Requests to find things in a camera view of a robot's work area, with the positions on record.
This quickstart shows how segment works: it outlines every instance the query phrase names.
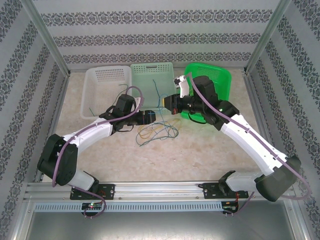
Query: blue rope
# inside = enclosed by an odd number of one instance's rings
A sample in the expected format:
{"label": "blue rope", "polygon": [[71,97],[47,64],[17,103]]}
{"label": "blue rope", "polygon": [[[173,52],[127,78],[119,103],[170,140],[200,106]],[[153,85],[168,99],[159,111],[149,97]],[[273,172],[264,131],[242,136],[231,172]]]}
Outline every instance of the blue rope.
{"label": "blue rope", "polygon": [[[156,132],[156,134],[155,134],[151,139],[145,141],[145,142],[142,143],[142,144],[140,144],[140,143],[138,142],[138,136],[139,136],[139,134],[137,134],[136,137],[135,137],[135,141],[136,141],[136,143],[137,143],[140,147],[142,147],[142,146],[144,146],[144,145],[147,145],[148,143],[150,143],[151,141],[154,141],[154,140],[160,139],[161,141],[163,141],[163,140],[166,140],[166,139],[174,139],[174,138],[176,138],[176,137],[179,135],[178,129],[177,129],[176,127],[172,126],[168,121],[165,121],[165,120],[164,120],[164,116],[162,115],[162,109],[163,109],[163,107],[160,107],[161,97],[162,97],[162,96],[166,96],[166,97],[167,97],[168,95],[167,95],[167,94],[162,94],[162,95],[160,95],[155,80],[152,79],[152,81],[154,82],[155,90],[156,90],[156,93],[157,93],[157,95],[158,95],[158,105],[157,105],[157,108],[159,109],[159,111],[156,111],[155,113],[150,113],[150,114],[160,113],[160,116],[161,116],[161,118],[162,118],[162,121],[154,122],[154,123],[152,123],[151,125],[144,127],[144,128],[141,130],[141,132],[142,132],[143,130],[147,129],[147,128],[150,128],[150,127],[153,128],[153,126],[155,126],[155,125],[164,126],[164,129]],[[167,136],[159,136],[159,137],[156,137],[158,134],[160,134],[160,133],[161,133],[162,131],[164,131],[164,130],[166,130]]]}

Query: white robotic arm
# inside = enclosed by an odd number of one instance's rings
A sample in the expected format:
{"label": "white robotic arm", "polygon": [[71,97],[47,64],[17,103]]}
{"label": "white robotic arm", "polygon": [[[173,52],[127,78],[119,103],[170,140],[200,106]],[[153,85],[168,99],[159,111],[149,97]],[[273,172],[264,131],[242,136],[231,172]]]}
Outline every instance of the white robotic arm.
{"label": "white robotic arm", "polygon": [[44,146],[37,168],[54,183],[61,186],[68,184],[95,193],[99,181],[85,171],[77,169],[78,155],[100,139],[121,132],[125,125],[133,127],[153,123],[156,120],[154,111],[136,110],[140,100],[122,94],[115,106],[108,108],[88,126],[64,136],[53,134]]}
{"label": "white robotic arm", "polygon": [[279,157],[296,172],[299,172],[300,160],[295,156],[287,157],[283,152],[270,145],[247,123],[235,106],[228,101],[219,100],[215,86],[207,76],[195,77],[194,84],[210,105],[216,109],[216,112],[219,111],[229,120],[210,109],[196,92],[190,96],[185,76],[177,77],[174,79],[174,83],[177,88],[180,88],[180,94],[166,97],[164,107],[172,114],[178,114],[182,111],[189,115],[201,113],[207,124],[213,125],[233,139],[261,170],[260,172],[246,173],[228,172],[219,181],[221,183],[219,188],[222,192],[226,193],[228,190],[255,192],[258,190],[267,200],[274,202],[296,181],[297,177],[277,158]]}

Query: floor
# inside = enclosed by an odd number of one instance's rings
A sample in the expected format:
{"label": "floor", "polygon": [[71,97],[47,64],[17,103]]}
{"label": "floor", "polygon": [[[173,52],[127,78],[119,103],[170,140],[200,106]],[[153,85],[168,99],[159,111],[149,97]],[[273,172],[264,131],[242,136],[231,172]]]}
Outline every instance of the floor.
{"label": "floor", "polygon": [[[242,73],[231,69],[229,101],[248,123],[258,131]],[[175,76],[183,71],[175,71]],[[72,73],[62,106],[56,133],[75,132],[91,120],[80,117],[85,73]],[[165,120],[177,115],[165,115]],[[133,131],[112,135],[87,148],[78,156],[77,167],[101,182],[201,181],[218,180],[226,172],[254,172],[255,162],[228,136],[213,126],[181,119],[175,139],[156,140],[147,145],[136,143],[138,127]],[[51,179],[44,177],[44,182]]]}

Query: light green basket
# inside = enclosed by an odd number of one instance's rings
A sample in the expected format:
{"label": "light green basket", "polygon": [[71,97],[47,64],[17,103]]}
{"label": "light green basket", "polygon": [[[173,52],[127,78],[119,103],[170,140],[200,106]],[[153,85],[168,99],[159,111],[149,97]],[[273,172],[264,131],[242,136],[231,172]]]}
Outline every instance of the light green basket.
{"label": "light green basket", "polygon": [[[170,96],[176,93],[174,84],[174,67],[171,62],[157,62],[157,63],[135,63],[131,64],[132,85],[141,89],[144,103],[141,110],[158,111],[159,95]],[[132,96],[137,98],[140,96],[135,89],[132,90]],[[171,113],[167,109],[161,110],[162,113]]]}
{"label": "light green basket", "polygon": [[[208,76],[209,79],[213,81],[215,92],[218,94],[218,98],[225,101],[229,100],[232,76],[227,69],[203,63],[191,63],[186,66],[184,70],[184,75],[187,75],[188,73],[192,73],[193,79],[198,76]],[[194,90],[189,78],[187,78],[187,82],[190,89],[189,93],[193,96]],[[185,119],[189,119],[188,113],[185,111],[181,113],[181,116]],[[193,114],[191,118],[197,122],[206,122],[200,113]]]}

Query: patterned wallpaper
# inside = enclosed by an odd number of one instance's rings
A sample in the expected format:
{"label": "patterned wallpaper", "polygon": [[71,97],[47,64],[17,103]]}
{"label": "patterned wallpaper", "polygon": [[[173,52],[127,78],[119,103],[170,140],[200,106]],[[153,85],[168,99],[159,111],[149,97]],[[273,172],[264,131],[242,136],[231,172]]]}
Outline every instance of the patterned wallpaper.
{"label": "patterned wallpaper", "polygon": [[279,0],[37,0],[71,70],[204,62],[245,67]]}
{"label": "patterned wallpaper", "polygon": [[0,2],[0,240],[15,223],[65,77],[18,0]]}
{"label": "patterned wallpaper", "polygon": [[[320,7],[293,0],[250,73],[273,144],[302,162],[312,195],[300,203],[312,239],[320,239]],[[298,182],[296,190],[307,192]]]}

